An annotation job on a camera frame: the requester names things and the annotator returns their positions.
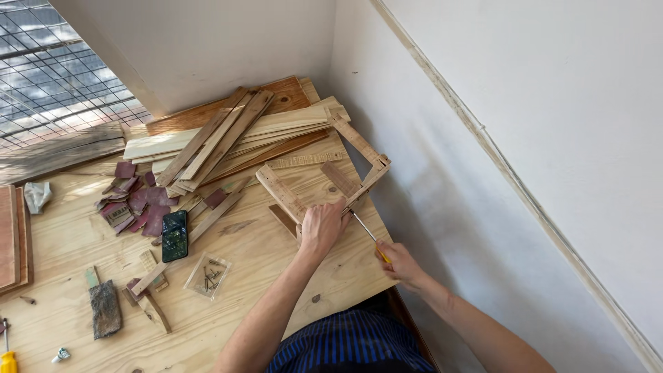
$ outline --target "blue striped shirt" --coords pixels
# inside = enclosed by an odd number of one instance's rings
[[[335,313],[281,342],[266,373],[435,372],[410,331],[372,311]]]

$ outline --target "plywood tabletop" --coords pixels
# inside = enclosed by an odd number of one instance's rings
[[[359,175],[338,134],[334,130],[330,133],[328,138],[288,156],[340,151],[343,159],[334,164],[359,184]],[[121,156],[102,159],[75,172],[103,173],[120,160]],[[219,184],[252,175],[258,168]],[[307,205],[331,202],[342,195],[320,165],[276,173]],[[140,254],[154,249],[159,260],[160,249],[150,245],[152,238],[140,234],[125,232],[115,237],[98,214],[93,203],[112,179],[71,173],[47,179],[54,198],[43,215],[32,217],[34,284],[0,297],[0,314],[12,325],[10,344],[19,368],[22,373],[207,372],[244,315],[290,263],[297,252],[296,241],[269,212],[274,199],[268,192],[260,184],[247,187],[237,205],[190,248],[189,257],[173,262],[164,272],[170,285],[152,293],[172,328],[172,333],[164,335],[139,307],[132,308],[119,293],[132,278],[146,273]],[[376,236],[391,240],[370,199],[357,213]],[[285,336],[394,285],[383,275],[373,248],[364,229],[351,221],[304,290]],[[183,289],[203,251],[232,263],[212,302]],[[83,276],[92,265],[101,281],[113,280],[123,318],[123,327],[116,335],[100,340],[92,337],[90,298]],[[19,299],[20,295],[36,299],[36,305]],[[320,300],[314,303],[317,295]],[[66,347],[72,357],[51,364],[60,347]]]

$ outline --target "phone screen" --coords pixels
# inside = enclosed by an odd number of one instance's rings
[[[164,215],[161,261],[167,263],[184,258],[188,254],[189,243],[186,234],[186,210]]]

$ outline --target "stack of wooden slats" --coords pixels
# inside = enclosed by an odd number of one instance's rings
[[[265,88],[283,82],[294,85],[293,81],[302,95],[307,93],[306,102],[300,100],[294,109],[288,107],[290,111],[265,114],[273,111],[274,105],[282,106],[291,100],[277,94],[278,101],[272,103],[274,94]],[[169,196],[185,195],[327,137],[330,117],[336,113],[349,121],[345,108],[334,97],[320,100],[310,80],[305,78],[302,82],[307,89],[295,77],[262,88],[239,87],[227,99],[191,109],[200,111],[215,105],[201,128],[168,129],[130,140],[124,159],[134,164],[151,162],[153,173],[158,175],[156,182],[167,187]],[[181,123],[184,114],[177,115]]]
[[[32,283],[30,213],[23,188],[0,186],[0,295]]]

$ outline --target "metal grid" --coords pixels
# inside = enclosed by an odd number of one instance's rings
[[[47,0],[0,0],[0,153],[151,119]]]

